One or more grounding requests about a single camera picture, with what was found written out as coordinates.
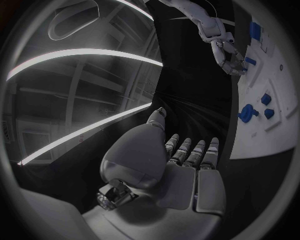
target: robotic arm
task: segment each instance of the robotic arm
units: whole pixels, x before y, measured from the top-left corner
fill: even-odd
[[[199,35],[205,43],[210,43],[216,63],[229,75],[244,75],[242,70],[234,69],[241,65],[244,69],[244,57],[234,47],[235,39],[231,32],[226,32],[223,22],[217,17],[210,17],[206,10],[189,0],[159,0],[186,15],[197,25]],[[225,52],[235,55],[235,63],[226,60]]]

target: curved light strip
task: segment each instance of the curved light strip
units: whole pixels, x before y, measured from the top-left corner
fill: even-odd
[[[120,3],[122,3],[122,4],[126,4],[127,6],[133,8],[133,9],[135,9],[135,10],[138,10],[141,14],[144,14],[146,17],[148,17],[148,18],[150,18],[152,21],[154,21],[153,18],[152,18],[148,13],[146,13],[146,12],[143,11],[142,9],[138,8],[137,6],[131,4],[131,3],[127,2],[127,1],[124,1],[124,0],[116,0],[116,1],[118,1],[118,2],[120,2]]]
[[[155,65],[158,65],[161,67],[163,66],[163,64],[159,61],[154,61],[152,59],[149,59],[149,58],[146,58],[143,56],[134,55],[134,54],[127,53],[127,52],[113,51],[113,50],[106,50],[106,49],[78,48],[78,49],[68,49],[68,50],[49,52],[44,55],[29,59],[28,61],[23,62],[22,64],[20,64],[19,66],[16,66],[13,70],[11,70],[7,76],[6,81],[8,81],[11,77],[16,75],[17,73],[21,72],[22,70],[24,70],[34,64],[38,64],[38,63],[41,63],[46,60],[65,57],[65,56],[86,55],[86,54],[124,57],[124,58],[144,61],[144,62],[155,64]]]
[[[47,145],[47,146],[44,146],[44,147],[41,148],[40,150],[38,150],[38,151],[34,152],[33,154],[29,155],[28,157],[24,158],[22,161],[20,161],[20,162],[18,163],[18,165],[25,165],[25,164],[29,163],[31,160],[37,158],[38,156],[44,154],[45,152],[47,152],[47,151],[49,151],[49,150],[51,150],[51,149],[57,147],[58,145],[65,143],[66,141],[68,141],[68,140],[70,140],[70,139],[72,139],[72,138],[75,138],[75,137],[77,137],[77,136],[79,136],[79,135],[81,135],[81,134],[83,134],[83,133],[85,133],[85,132],[87,132],[87,131],[89,131],[89,130],[95,129],[95,128],[97,128],[97,127],[103,125],[103,124],[107,124],[108,122],[111,122],[111,121],[113,121],[113,120],[116,120],[116,119],[118,119],[118,118],[121,118],[121,117],[123,117],[123,116],[125,116],[125,115],[134,113],[134,112],[136,112],[136,111],[138,111],[138,110],[145,109],[145,108],[149,107],[151,104],[152,104],[152,103],[147,103],[147,104],[145,104],[145,105],[138,106],[138,107],[133,108],[133,109],[131,109],[131,110],[124,111],[124,112],[119,113],[119,114],[117,114],[117,115],[108,117],[108,118],[106,118],[106,119],[104,119],[104,120],[98,121],[98,122],[96,122],[96,123],[94,123],[94,124],[92,124],[92,125],[86,126],[86,127],[82,128],[82,129],[80,129],[80,130],[77,130],[77,131],[75,131],[75,132],[73,132],[73,133],[71,133],[71,134],[69,134],[69,135],[67,135],[67,136],[64,136],[64,137],[62,137],[62,138],[60,138],[60,139],[58,139],[58,140],[56,140],[56,141],[50,143],[50,144]]]

